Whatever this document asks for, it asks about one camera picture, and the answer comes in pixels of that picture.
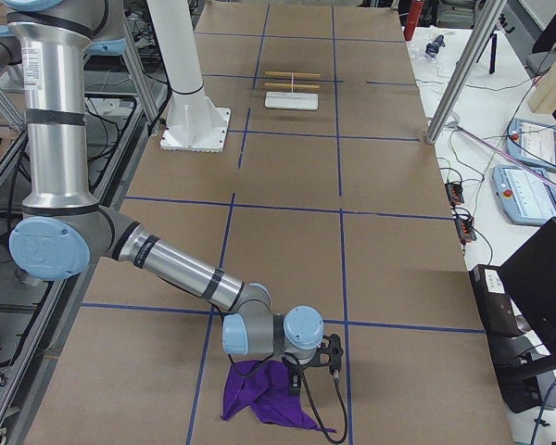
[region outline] purple cloth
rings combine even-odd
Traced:
[[[258,361],[238,362],[241,374],[247,374]],[[250,406],[264,424],[295,428],[319,427],[300,406],[300,397],[288,394],[288,370],[282,362],[265,362],[249,378],[240,376],[231,366],[224,386],[222,420],[229,420]]]

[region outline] black monitor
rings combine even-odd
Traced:
[[[525,364],[497,367],[505,396],[507,387],[514,393],[528,379],[556,369],[556,218],[513,253],[498,273],[506,293],[550,351],[550,356],[529,357]]]

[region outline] red object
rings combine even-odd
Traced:
[[[411,0],[410,12],[406,19],[406,26],[404,28],[404,38],[409,42],[414,35],[414,30],[420,19],[420,14],[423,12],[424,0]]]

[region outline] white desk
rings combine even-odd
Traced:
[[[440,49],[435,59],[430,59],[430,57],[424,54],[424,49],[426,44],[432,42],[439,34],[445,35],[446,46]],[[461,56],[469,35],[470,31],[467,30],[418,28],[413,40],[408,43],[412,67],[418,80],[426,116],[434,115],[438,102],[442,97],[456,62]],[[486,48],[480,63],[474,67],[467,83],[468,85],[500,89],[506,86],[517,85],[528,79],[527,73],[504,34],[499,34],[497,66],[494,74],[488,73],[489,57],[490,46]],[[509,119],[530,86],[530,82],[525,82],[515,88],[499,92],[465,87],[454,108],[454,113],[456,113],[456,116],[459,116],[462,127],[480,137],[502,135],[505,132]],[[527,105],[527,100],[519,108],[516,117],[550,125],[556,123],[551,115],[531,112]],[[439,160],[440,166],[450,166],[459,171],[463,179],[478,178],[477,173],[457,161],[449,144],[450,135],[451,131],[444,131],[436,142],[436,155],[442,158]],[[504,147],[505,143],[504,139],[501,138],[490,139],[489,142],[493,145],[499,144],[500,147]],[[509,223],[498,203],[498,199],[494,195],[491,180],[492,168],[495,165],[507,164],[504,159],[497,155],[488,165],[493,155],[492,150],[488,147],[480,146],[459,132],[452,136],[452,145],[455,147],[455,151],[462,162],[471,165],[485,174],[486,179],[477,197],[477,208],[476,195],[478,183],[471,181],[463,185],[463,194],[466,201],[464,207],[472,214],[475,212],[476,229],[489,240],[494,249],[492,264],[501,265],[537,228]],[[442,171],[443,179],[447,178],[447,173],[448,171]],[[556,173],[550,173],[550,178],[556,181]],[[449,179],[458,179],[456,173],[451,172]],[[465,251],[467,269],[471,270],[478,263],[486,264],[489,259],[489,253],[489,248],[484,240],[478,239],[476,242],[468,244]],[[539,344],[539,340],[534,334],[529,334],[528,336],[534,345]],[[546,352],[543,348],[539,350],[541,353]],[[529,443],[535,426],[533,420],[537,417],[537,414],[538,408],[520,414],[511,413],[507,409],[515,441]],[[547,410],[544,412],[543,418],[550,422],[551,426],[539,428],[536,444],[550,444],[553,440],[556,440],[556,411]]]

